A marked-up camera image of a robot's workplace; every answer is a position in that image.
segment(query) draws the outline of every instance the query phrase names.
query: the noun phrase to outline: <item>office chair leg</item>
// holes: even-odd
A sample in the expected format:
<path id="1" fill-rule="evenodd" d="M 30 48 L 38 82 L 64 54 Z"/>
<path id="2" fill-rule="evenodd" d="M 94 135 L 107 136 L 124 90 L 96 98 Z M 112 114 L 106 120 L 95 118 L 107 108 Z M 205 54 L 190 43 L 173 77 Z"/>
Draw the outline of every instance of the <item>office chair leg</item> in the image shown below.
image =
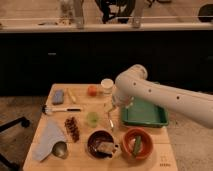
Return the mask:
<path id="1" fill-rule="evenodd" d="M 12 171 L 18 171 L 20 166 L 16 163 L 9 162 L 4 156 L 0 154 L 0 161 L 7 167 L 9 167 Z"/>
<path id="2" fill-rule="evenodd" d="M 18 118 L 14 121 L 11 121 L 9 123 L 6 123 L 2 126 L 0 126 L 0 132 L 18 124 L 21 123 L 21 126 L 24 128 L 27 128 L 30 125 L 30 121 L 26 119 L 25 117 Z M 7 167 L 9 167 L 12 171 L 18 171 L 20 166 L 16 163 L 9 162 L 3 155 L 0 154 L 0 161 Z"/>
<path id="3" fill-rule="evenodd" d="M 30 121 L 28 119 L 26 119 L 25 117 L 21 117 L 21 118 L 18 118 L 14 121 L 11 121 L 9 123 L 6 123 L 6 124 L 0 126 L 0 132 L 4 131 L 20 122 L 21 122 L 21 126 L 25 127 L 25 128 L 27 128 L 30 125 Z"/>

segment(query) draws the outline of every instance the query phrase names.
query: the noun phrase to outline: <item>black cabinet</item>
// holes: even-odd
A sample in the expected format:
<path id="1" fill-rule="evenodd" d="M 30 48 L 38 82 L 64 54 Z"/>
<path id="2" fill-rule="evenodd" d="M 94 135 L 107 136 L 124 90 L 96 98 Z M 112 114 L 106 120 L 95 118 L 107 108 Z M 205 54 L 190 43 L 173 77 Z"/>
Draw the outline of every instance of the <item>black cabinet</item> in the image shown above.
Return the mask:
<path id="1" fill-rule="evenodd" d="M 47 94 L 53 83 L 100 83 L 133 64 L 148 79 L 213 90 L 213 31 L 0 34 L 0 95 Z"/>

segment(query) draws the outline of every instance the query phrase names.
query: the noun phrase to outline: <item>terracotta bowl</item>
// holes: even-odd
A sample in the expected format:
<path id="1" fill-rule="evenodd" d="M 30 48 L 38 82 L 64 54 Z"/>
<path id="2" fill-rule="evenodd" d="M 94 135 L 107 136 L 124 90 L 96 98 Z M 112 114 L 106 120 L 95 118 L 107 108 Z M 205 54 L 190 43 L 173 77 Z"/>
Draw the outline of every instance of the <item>terracotta bowl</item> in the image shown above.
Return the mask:
<path id="1" fill-rule="evenodd" d="M 136 136 L 141 136 L 141 146 L 140 150 L 138 151 L 138 154 L 134 156 L 132 152 Z M 124 134 L 121 145 L 125 157 L 136 160 L 146 159 L 152 153 L 153 150 L 152 139 L 150 135 L 146 133 L 142 128 L 130 128 Z"/>

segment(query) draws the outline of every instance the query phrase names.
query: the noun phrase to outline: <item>green cup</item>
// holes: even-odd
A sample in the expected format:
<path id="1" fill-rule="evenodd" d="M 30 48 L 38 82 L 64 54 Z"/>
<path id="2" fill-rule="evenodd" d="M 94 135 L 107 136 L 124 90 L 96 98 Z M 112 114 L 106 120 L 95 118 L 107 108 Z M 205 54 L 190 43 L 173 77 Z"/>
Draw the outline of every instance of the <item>green cup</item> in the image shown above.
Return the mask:
<path id="1" fill-rule="evenodd" d="M 98 121 L 99 121 L 99 116 L 96 112 L 89 112 L 87 114 L 86 122 L 90 127 L 95 128 L 98 125 Z"/>

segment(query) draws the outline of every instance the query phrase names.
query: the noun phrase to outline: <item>brown bowl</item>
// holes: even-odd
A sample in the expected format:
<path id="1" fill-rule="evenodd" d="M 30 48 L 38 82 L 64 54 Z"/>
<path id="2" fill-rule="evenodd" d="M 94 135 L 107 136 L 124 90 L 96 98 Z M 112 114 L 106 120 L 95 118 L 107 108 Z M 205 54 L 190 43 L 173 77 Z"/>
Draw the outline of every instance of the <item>brown bowl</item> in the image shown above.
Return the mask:
<path id="1" fill-rule="evenodd" d="M 141 146 L 137 155 L 133 155 L 133 148 L 136 136 L 141 136 Z M 148 133 L 142 128 L 130 128 L 123 136 L 122 139 L 122 151 L 125 157 L 134 158 L 136 160 L 146 159 L 153 150 L 153 142 Z"/>
<path id="2" fill-rule="evenodd" d="M 100 159 L 109 157 L 109 155 L 97 151 L 98 146 L 102 142 L 114 143 L 114 140 L 111 134 L 104 130 L 96 131 L 89 137 L 87 142 L 87 149 L 93 157 Z"/>

